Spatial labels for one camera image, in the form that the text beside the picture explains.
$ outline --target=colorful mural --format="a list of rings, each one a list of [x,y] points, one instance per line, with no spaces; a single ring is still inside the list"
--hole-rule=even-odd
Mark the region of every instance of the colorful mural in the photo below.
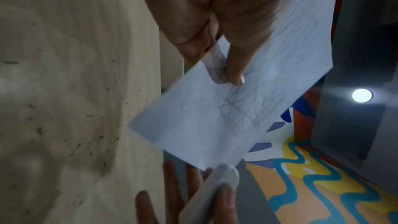
[[[336,0],[332,39],[342,0]],[[398,224],[398,200],[310,145],[323,79],[245,156],[282,224]]]

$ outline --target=person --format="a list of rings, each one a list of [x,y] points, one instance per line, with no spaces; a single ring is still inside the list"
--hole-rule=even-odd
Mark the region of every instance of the person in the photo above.
[[[240,86],[255,52],[291,0],[145,0],[160,31],[195,65],[222,35],[231,43],[225,73]]]
[[[207,169],[202,179],[202,175],[197,168],[189,164],[185,165],[188,200],[194,196],[195,192],[202,186],[203,180],[206,180],[212,171],[211,168]],[[166,161],[163,164],[163,175],[170,224],[178,224],[178,215],[184,208],[184,201],[181,196],[178,178],[172,161]],[[239,224],[235,207],[235,198],[235,190],[228,186],[224,186],[218,191],[214,202],[214,224]],[[141,191],[136,196],[136,215],[138,224],[158,223],[150,201],[150,196],[146,191]]]

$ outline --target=round ceiling light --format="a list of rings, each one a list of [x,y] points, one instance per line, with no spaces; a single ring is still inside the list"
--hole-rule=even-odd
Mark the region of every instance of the round ceiling light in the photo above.
[[[372,99],[373,94],[370,90],[366,88],[359,88],[352,92],[352,98],[354,99],[355,102],[368,102]]]

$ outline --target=white paper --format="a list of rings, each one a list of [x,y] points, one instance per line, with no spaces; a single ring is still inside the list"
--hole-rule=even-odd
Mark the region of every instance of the white paper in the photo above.
[[[284,22],[248,66],[242,87],[216,84],[199,62],[129,128],[201,170],[238,164],[275,119],[332,68],[334,3],[293,0]],[[225,38],[218,44],[227,55]]]

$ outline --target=wooden table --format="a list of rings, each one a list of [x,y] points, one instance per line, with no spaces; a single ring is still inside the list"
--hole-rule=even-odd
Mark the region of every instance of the wooden table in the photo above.
[[[127,122],[160,96],[144,0],[0,0],[0,222],[165,222],[163,155]]]

